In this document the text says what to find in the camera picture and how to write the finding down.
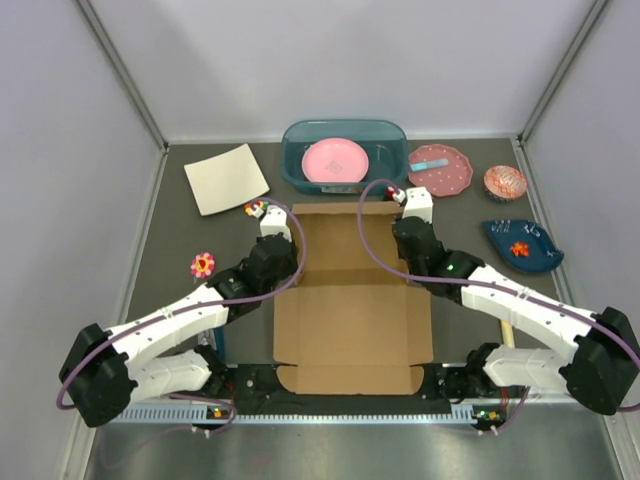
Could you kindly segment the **brown cardboard box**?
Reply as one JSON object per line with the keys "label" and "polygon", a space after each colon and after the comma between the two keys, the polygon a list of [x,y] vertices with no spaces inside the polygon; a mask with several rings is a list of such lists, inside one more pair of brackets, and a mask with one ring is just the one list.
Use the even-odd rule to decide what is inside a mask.
{"label": "brown cardboard box", "polygon": [[307,250],[295,287],[274,300],[274,359],[295,394],[411,395],[434,358],[431,297],[401,270],[391,202],[297,204]]}

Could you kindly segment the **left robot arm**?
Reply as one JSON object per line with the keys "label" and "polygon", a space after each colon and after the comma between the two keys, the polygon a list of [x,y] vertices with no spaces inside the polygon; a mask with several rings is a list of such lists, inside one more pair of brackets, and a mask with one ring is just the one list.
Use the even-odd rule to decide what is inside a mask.
{"label": "left robot arm", "polygon": [[304,238],[292,240],[282,233],[260,237],[247,257],[184,298],[117,327],[84,327],[59,372],[59,394],[70,397],[70,408],[89,428],[103,426],[130,404],[152,397],[187,390],[220,394],[227,374],[212,363],[211,354],[195,348],[168,357],[166,351],[284,292],[297,280],[306,256]]}

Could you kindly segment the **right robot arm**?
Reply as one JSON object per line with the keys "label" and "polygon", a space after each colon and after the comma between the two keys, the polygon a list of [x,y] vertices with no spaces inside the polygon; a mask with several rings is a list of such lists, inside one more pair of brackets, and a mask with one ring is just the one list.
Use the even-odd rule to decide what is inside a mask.
{"label": "right robot arm", "polygon": [[487,396],[500,386],[566,393],[602,415],[626,411],[639,375],[639,342],[626,314],[563,304],[502,275],[483,260],[443,246],[431,223],[408,216],[391,227],[412,280],[432,295],[503,320],[540,349],[484,344],[467,357],[466,380]]}

